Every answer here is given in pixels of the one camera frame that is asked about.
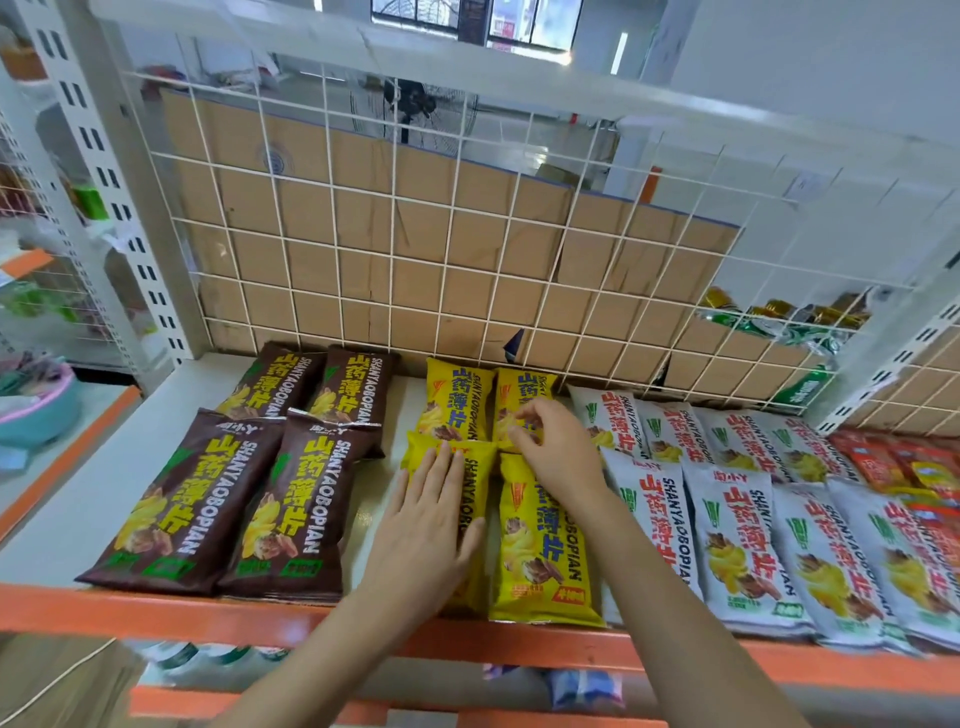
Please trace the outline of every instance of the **brown snack bag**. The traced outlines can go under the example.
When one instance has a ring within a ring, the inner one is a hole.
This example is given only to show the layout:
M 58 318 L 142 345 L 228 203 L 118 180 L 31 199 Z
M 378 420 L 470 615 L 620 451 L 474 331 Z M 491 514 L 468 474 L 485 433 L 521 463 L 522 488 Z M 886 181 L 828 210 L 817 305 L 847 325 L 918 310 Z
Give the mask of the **brown snack bag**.
M 338 427 L 290 410 L 263 496 L 248 513 L 224 594 L 330 603 L 344 595 L 340 540 L 353 466 L 379 429 Z
M 297 353 L 268 341 L 217 411 L 234 420 L 283 417 L 304 405 L 323 364 L 322 352 Z
M 380 438 L 395 362 L 396 356 L 390 353 L 331 348 L 326 353 L 324 381 L 307 411 L 331 425 L 379 427 L 371 457 L 383 457 Z
M 280 419 L 235 422 L 201 409 L 113 543 L 76 580 L 113 589 L 212 594 L 244 509 L 282 436 Z

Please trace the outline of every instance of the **gold snack package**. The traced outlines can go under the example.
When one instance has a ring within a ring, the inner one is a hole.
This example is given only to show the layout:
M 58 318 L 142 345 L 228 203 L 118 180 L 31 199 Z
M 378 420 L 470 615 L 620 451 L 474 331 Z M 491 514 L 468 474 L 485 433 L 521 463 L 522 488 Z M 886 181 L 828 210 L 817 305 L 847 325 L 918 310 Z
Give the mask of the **gold snack package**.
M 556 375 L 540 372 L 526 372 L 522 369 L 496 370 L 496 421 L 493 423 L 493 441 L 496 446 L 507 452 L 517 452 L 510 439 L 509 430 L 516 423 L 526 430 L 537 442 L 543 437 L 543 429 L 514 417 L 521 405 L 536 397 L 553 399 L 550 389 L 557 380 Z
M 488 440 L 487 397 L 493 372 L 426 360 L 426 409 L 417 432 L 441 440 Z
M 500 563 L 490 619 L 603 627 L 593 608 L 584 534 L 520 455 L 504 454 Z
M 423 456 L 431 449 L 437 449 L 441 440 L 419 432 L 407 432 L 407 451 L 400 462 L 401 468 L 410 473 L 420 466 Z M 481 518 L 487 512 L 487 493 L 490 492 L 490 475 L 496 462 L 496 445 L 479 440 L 465 440 L 450 443 L 451 449 L 464 453 L 464 492 L 460 496 L 460 522 L 458 530 L 463 538 L 474 519 Z M 476 615 L 487 612 L 487 590 L 484 577 L 482 554 L 477 555 L 470 565 L 466 581 L 457 587 L 457 591 L 446 603 L 445 611 L 470 611 Z

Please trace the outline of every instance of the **wire mesh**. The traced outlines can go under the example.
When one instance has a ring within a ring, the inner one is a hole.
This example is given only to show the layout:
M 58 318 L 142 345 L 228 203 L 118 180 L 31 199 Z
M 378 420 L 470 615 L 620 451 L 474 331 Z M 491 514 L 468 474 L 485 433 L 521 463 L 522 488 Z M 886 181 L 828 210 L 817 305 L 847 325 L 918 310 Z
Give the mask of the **wire mesh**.
M 764 407 L 921 285 L 957 222 L 951 189 L 657 120 L 624 165 L 589 109 L 430 87 L 455 100 L 440 124 L 405 106 L 413 80 L 253 62 L 224 83 L 188 55 L 125 80 L 223 351 L 375 346 Z

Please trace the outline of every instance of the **finger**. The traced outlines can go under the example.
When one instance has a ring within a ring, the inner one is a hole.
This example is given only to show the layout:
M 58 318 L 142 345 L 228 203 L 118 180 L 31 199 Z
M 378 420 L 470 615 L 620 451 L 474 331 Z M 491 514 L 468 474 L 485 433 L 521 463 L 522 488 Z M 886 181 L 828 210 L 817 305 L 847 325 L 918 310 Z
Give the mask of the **finger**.
M 436 503 L 440 498 L 440 491 L 444 487 L 446 472 L 450 469 L 451 459 L 450 444 L 444 440 L 437 452 L 437 460 L 430 469 L 430 473 L 427 474 L 426 483 L 423 486 L 423 495 L 420 496 L 421 500 L 426 503 Z
M 403 507 L 403 500 L 407 496 L 407 483 L 409 481 L 410 473 L 407 470 L 404 469 L 396 473 L 396 477 L 394 478 L 394 492 L 390 496 L 390 501 L 387 503 L 387 510 L 383 513 L 384 518 L 395 516 L 400 512 L 400 508 Z
M 440 505 L 448 510 L 451 516 L 456 517 L 460 510 L 460 495 L 464 490 L 464 469 L 467 466 L 467 456 L 459 449 L 453 453 L 450 470 L 446 472 L 444 489 L 440 493 Z
M 413 474 L 413 477 L 410 478 L 410 483 L 407 485 L 406 498 L 403 500 L 404 506 L 414 506 L 420 502 L 420 495 L 423 493 L 423 484 L 426 482 L 427 474 L 430 473 L 430 469 L 433 467 L 436 459 L 437 452 L 432 448 L 424 454 L 423 459 L 420 461 L 420 466 Z
M 460 543 L 460 552 L 457 554 L 457 568 L 466 571 L 470 566 L 473 556 L 483 546 L 484 536 L 487 533 L 487 519 L 474 519 L 464 534 L 464 540 Z

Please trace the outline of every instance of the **snack bag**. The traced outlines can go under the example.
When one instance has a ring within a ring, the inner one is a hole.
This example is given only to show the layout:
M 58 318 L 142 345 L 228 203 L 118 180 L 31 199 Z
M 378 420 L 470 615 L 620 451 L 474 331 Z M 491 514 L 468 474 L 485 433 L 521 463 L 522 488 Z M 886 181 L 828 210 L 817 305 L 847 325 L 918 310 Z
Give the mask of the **snack bag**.
M 767 434 L 792 481 L 822 483 L 828 475 L 860 480 L 853 464 L 799 417 L 770 412 L 751 412 L 750 417 Z
M 296 353 L 267 342 L 217 412 L 233 420 L 283 417 L 290 407 L 303 406 L 323 364 L 322 353 Z
M 863 551 L 823 485 L 774 486 L 774 544 L 820 635 L 842 649 L 905 642 L 888 620 Z
M 493 372 L 426 360 L 426 409 L 417 432 L 441 440 L 488 440 L 487 397 Z
M 431 449 L 437 449 L 441 440 L 430 435 L 418 432 L 407 432 L 407 451 L 400 463 L 410 473 L 419 466 L 423 456 Z M 482 518 L 487 512 L 487 493 L 490 492 L 490 475 L 496 462 L 496 444 L 465 440 L 451 442 L 450 448 L 464 453 L 464 491 L 460 496 L 460 522 L 458 528 L 460 537 L 467 532 L 467 526 L 474 519 Z M 484 573 L 484 563 L 481 556 L 477 556 L 470 565 L 466 581 L 457 587 L 457 591 L 446 603 L 450 611 L 470 610 L 474 614 L 483 615 L 487 611 L 487 582 Z
M 635 462 L 630 455 L 609 448 L 600 448 L 600 454 L 611 488 L 627 504 L 663 561 L 703 599 L 693 551 L 693 529 L 686 511 L 683 469 L 673 463 Z M 602 594 L 604 619 L 611 624 L 622 624 L 620 611 L 606 584 Z
M 634 458 L 650 457 L 632 394 L 572 385 L 567 389 L 573 400 L 573 412 L 587 428 L 595 446 L 618 449 Z
M 892 497 L 842 478 L 827 490 L 907 633 L 960 649 L 960 587 L 924 527 Z
M 684 462 L 704 597 L 733 632 L 797 637 L 809 614 L 771 543 L 770 475 Z
M 553 399 L 550 388 L 557 380 L 556 375 L 545 375 L 537 372 L 524 372 L 520 369 L 497 367 L 496 370 L 496 422 L 493 423 L 493 441 L 496 446 L 507 452 L 516 452 L 514 443 L 510 439 L 508 430 L 516 423 L 529 430 L 534 440 L 540 442 L 543 438 L 543 429 L 532 423 L 518 420 L 514 417 L 522 404 L 536 397 Z
M 224 594 L 339 601 L 353 467 L 378 435 L 377 429 L 328 425 L 290 410 L 266 487 L 248 508 L 229 569 L 217 584 Z
M 375 427 L 371 457 L 383 457 L 380 439 L 395 363 L 394 354 L 331 348 L 326 355 L 324 381 L 307 411 L 334 426 Z
M 707 441 L 693 415 L 693 407 L 685 402 L 636 400 L 636 410 L 643 422 L 650 453 L 654 460 L 679 463 L 712 463 Z
M 244 508 L 274 462 L 283 421 L 202 409 L 93 568 L 112 589 L 213 594 Z
M 880 493 L 896 493 L 908 488 L 909 482 L 893 455 L 865 432 L 838 429 L 829 436 L 830 443 L 860 470 L 863 478 Z
M 713 462 L 725 468 L 765 471 L 775 483 L 790 480 L 780 455 L 750 412 L 719 412 L 705 407 L 693 410 L 704 426 Z
M 593 610 L 584 534 L 520 455 L 504 454 L 499 583 L 490 619 L 603 627 Z

